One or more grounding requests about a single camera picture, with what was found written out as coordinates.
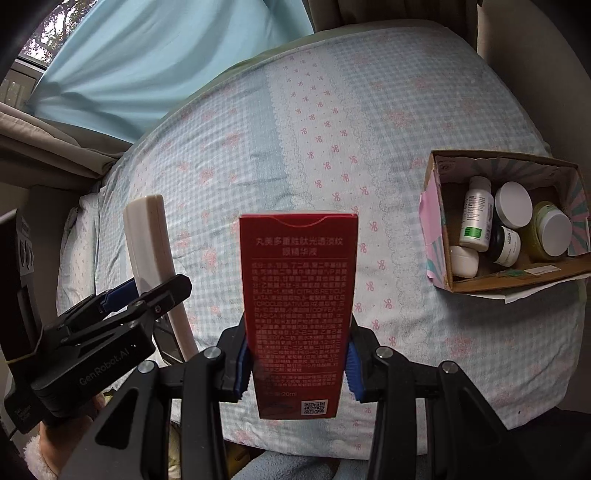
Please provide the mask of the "person left hand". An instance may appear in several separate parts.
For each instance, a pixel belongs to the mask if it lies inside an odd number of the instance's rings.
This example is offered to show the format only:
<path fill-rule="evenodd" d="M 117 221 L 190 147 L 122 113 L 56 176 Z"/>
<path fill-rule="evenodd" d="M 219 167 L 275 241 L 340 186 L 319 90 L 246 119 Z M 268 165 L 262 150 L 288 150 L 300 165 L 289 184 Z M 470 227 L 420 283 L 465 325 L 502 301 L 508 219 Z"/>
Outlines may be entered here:
<path fill-rule="evenodd" d="M 24 448 L 24 459 L 36 479 L 57 479 L 77 444 L 105 407 L 102 393 L 94 397 L 85 413 L 58 426 L 40 424 L 39 434 L 31 438 Z"/>

